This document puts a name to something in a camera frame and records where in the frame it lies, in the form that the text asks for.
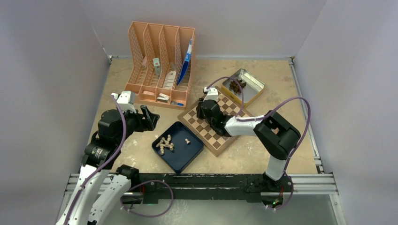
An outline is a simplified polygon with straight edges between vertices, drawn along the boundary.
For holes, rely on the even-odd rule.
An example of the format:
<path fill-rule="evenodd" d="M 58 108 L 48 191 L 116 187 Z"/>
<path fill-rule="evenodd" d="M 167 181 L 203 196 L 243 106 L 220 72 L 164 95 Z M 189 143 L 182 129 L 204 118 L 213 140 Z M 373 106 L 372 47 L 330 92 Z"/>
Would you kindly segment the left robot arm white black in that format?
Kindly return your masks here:
<path fill-rule="evenodd" d="M 126 138 L 133 132 L 155 130 L 160 118 L 145 105 L 140 107 L 141 113 L 131 104 L 126 106 L 126 109 L 116 108 L 102 113 L 98 131 L 84 150 L 76 187 L 57 224 L 101 225 L 126 191 L 139 188 L 139 170 L 122 165 L 108 187 L 99 194 Z"/>

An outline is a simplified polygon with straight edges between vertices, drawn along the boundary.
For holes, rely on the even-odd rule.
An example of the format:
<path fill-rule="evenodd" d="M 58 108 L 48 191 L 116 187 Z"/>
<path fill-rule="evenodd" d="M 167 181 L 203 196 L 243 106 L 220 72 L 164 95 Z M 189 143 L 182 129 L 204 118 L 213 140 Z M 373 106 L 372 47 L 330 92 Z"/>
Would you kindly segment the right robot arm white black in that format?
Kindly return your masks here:
<path fill-rule="evenodd" d="M 200 98 L 196 113 L 197 117 L 200 120 L 206 120 L 211 129 L 219 136 L 258 137 L 270 154 L 268 166 L 264 172 L 263 184 L 266 189 L 274 191 L 282 184 L 281 178 L 285 174 L 285 167 L 291 152 L 302 141 L 300 132 L 277 110 L 286 103 L 299 98 L 289 98 L 263 116 L 245 118 L 226 115 L 221 112 L 220 106 L 215 100 Z"/>

